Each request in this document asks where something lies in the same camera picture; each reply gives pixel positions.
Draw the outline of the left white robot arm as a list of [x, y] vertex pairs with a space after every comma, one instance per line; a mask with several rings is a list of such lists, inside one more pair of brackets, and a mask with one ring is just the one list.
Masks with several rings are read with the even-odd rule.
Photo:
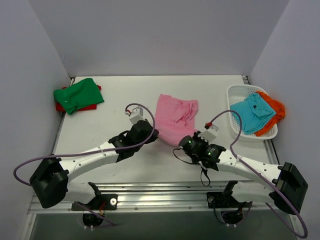
[[29, 183], [41, 206], [51, 208], [62, 201], [78, 202], [90, 210], [109, 205], [93, 182], [76, 182], [74, 179], [98, 167], [115, 164], [132, 157], [144, 144], [158, 138], [158, 130], [146, 120], [139, 120], [130, 130], [121, 132], [99, 146], [71, 157], [51, 155], [43, 159]]

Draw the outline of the pink t-shirt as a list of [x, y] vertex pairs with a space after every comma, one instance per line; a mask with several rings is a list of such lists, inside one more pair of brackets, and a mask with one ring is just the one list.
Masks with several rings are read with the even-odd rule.
[[161, 94], [155, 111], [155, 125], [158, 137], [171, 146], [178, 146], [185, 136], [192, 136], [195, 116], [199, 109], [197, 100], [181, 100]]

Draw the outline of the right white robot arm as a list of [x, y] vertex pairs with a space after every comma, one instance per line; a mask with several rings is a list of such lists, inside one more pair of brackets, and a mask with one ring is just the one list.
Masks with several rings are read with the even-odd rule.
[[222, 193], [223, 203], [234, 206], [240, 202], [272, 203], [281, 211], [300, 213], [308, 183], [298, 168], [289, 162], [269, 164], [243, 156], [200, 137], [200, 131], [185, 136], [178, 144], [195, 165], [205, 169], [233, 173], [252, 183], [236, 183]]

